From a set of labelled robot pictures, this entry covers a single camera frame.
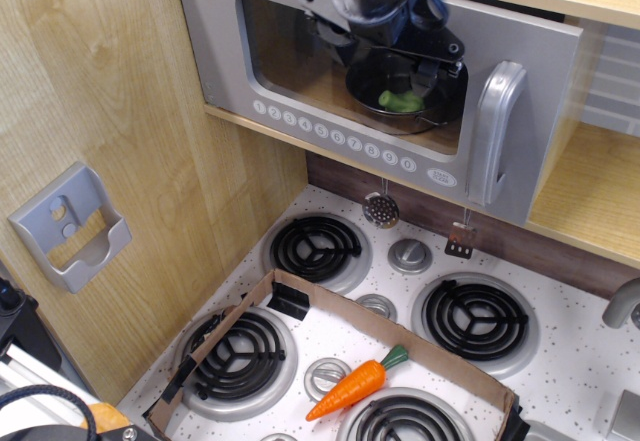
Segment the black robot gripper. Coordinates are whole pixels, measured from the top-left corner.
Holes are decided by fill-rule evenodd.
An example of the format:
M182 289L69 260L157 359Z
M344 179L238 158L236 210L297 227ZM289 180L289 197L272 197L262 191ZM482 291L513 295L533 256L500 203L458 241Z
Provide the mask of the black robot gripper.
M447 27L443 0L406 0L365 14L356 0L298 0L308 29L341 66L364 61L370 49L414 58L410 87L422 98L452 98L460 86L463 42Z

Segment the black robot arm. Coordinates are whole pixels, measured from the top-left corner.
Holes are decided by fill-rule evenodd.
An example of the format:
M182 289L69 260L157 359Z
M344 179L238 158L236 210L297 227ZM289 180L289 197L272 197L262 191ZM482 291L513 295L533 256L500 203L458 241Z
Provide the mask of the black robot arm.
M413 93L431 94L463 67L464 44L443 0L298 0L332 58L353 71L391 54L409 64Z

